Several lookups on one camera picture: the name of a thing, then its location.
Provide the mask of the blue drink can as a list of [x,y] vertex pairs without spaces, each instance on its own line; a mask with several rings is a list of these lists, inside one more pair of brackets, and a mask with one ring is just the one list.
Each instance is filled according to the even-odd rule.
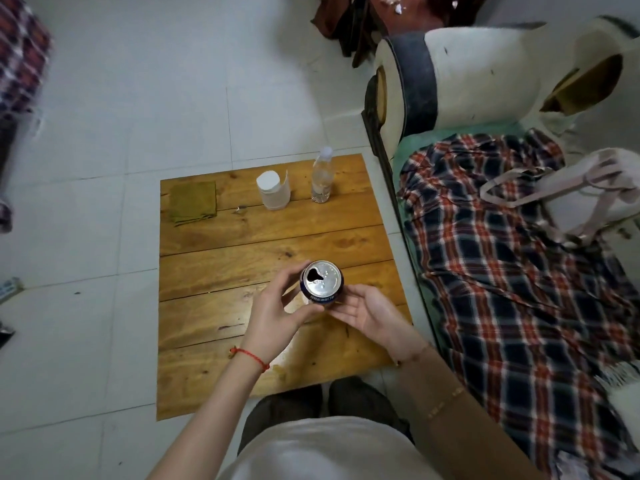
[[340,268],[327,260],[309,263],[300,273],[300,291],[308,303],[331,305],[340,296],[344,276]]

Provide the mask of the white plastic jar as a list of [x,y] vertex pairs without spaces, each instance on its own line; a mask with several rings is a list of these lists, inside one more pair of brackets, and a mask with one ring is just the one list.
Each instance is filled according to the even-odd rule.
[[285,172],[283,180],[281,180],[278,172],[274,170],[265,171],[257,177],[256,183],[262,204],[268,210],[282,210],[291,201],[288,171]]

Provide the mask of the person's left forearm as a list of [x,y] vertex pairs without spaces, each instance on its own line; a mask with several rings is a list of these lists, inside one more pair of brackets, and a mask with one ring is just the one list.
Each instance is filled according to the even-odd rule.
[[250,393],[265,372],[237,350],[211,395],[146,480],[215,480]]

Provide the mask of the plaid cloth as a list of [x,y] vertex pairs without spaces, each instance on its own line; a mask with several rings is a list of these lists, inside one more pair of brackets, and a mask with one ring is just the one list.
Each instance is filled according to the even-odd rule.
[[0,120],[29,112],[44,83],[52,35],[25,0],[0,0]]

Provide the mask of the white cushion with torn opening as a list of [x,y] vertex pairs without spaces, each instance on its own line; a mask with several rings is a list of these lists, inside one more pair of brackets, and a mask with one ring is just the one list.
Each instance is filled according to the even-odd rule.
[[572,31],[549,23],[525,47],[540,82],[531,117],[567,166],[606,147],[640,153],[640,22],[599,15]]

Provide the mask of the dark trousers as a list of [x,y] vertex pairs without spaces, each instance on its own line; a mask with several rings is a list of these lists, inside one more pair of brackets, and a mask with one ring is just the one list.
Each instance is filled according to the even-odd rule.
[[320,384],[302,387],[260,400],[247,417],[237,453],[268,428],[286,422],[330,417],[358,417],[389,426],[415,443],[408,421],[400,418],[389,399],[357,376],[335,380],[329,386],[323,416],[323,389]]

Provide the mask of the person's right hand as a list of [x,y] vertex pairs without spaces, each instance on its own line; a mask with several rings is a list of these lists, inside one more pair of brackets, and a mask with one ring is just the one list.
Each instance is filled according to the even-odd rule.
[[408,362],[431,348],[385,296],[382,302],[344,302],[344,289],[328,313],[386,350],[396,363]]

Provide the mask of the dark wooden sofa frame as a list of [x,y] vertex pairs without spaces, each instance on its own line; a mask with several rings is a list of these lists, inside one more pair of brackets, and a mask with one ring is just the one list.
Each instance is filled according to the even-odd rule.
[[378,160],[389,198],[394,205],[396,221],[399,225],[399,233],[403,238],[403,244],[411,263],[413,281],[420,291],[420,300],[425,314],[424,320],[428,322],[426,324],[421,324],[420,330],[430,339],[430,342],[436,347],[439,354],[443,354],[445,350],[445,343],[444,338],[439,331],[439,325],[442,320],[442,314],[439,310],[439,298],[432,291],[429,286],[429,281],[425,279],[420,270],[417,250],[405,225],[407,216],[404,211],[404,204],[397,196],[401,169],[409,156],[411,156],[415,150],[421,148],[422,144],[420,140],[424,139],[424,137],[419,135],[409,136],[409,143],[402,145],[401,147],[401,156],[389,157],[380,135],[379,126],[381,126],[381,124],[378,120],[377,96],[378,82],[377,77],[373,76],[367,83],[364,110],[361,113],[364,127],[367,131],[373,155]]

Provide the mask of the white bolster with dark band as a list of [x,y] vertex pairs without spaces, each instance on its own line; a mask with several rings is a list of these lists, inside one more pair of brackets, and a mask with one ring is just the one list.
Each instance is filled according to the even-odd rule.
[[374,112],[387,158],[407,136],[523,118],[541,88],[527,47],[540,27],[450,27],[382,39]]

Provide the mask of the pale pink handbag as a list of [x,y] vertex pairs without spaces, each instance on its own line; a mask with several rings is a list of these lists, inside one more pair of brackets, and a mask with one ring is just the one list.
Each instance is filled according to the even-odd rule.
[[567,249],[585,247],[604,228],[640,214],[640,154],[631,150],[603,148],[572,166],[541,169],[533,192],[516,200],[493,193],[523,175],[533,169],[511,169],[488,181],[481,199],[508,209],[539,203],[536,227]]

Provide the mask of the white fringed scarf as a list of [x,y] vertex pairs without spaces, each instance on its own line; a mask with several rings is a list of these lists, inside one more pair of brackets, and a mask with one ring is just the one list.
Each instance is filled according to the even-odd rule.
[[595,379],[640,451],[640,359],[608,366]]

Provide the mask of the person's left hand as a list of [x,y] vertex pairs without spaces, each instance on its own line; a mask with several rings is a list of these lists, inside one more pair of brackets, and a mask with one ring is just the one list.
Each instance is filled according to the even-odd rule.
[[304,323],[324,313],[324,307],[315,303],[287,312],[285,307],[299,293],[298,287],[292,287],[284,296],[272,296],[268,282],[253,298],[247,329],[237,352],[254,359],[263,371],[268,370]]

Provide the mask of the olive green folded cloth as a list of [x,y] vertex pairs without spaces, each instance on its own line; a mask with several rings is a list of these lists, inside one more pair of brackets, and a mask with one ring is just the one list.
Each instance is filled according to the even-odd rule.
[[217,213],[215,182],[188,182],[172,187],[169,215],[174,226],[210,219]]

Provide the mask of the clear plastic water bottle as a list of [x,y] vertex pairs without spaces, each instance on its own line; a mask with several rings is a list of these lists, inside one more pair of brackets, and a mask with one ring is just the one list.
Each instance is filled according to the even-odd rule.
[[316,203],[325,203],[329,200],[333,180],[333,150],[326,146],[322,148],[314,161],[311,176],[311,199]]

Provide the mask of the person's right forearm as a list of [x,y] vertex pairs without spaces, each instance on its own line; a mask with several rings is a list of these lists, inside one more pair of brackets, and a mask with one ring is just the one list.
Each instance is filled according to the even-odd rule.
[[397,373],[455,480],[545,480],[432,346]]

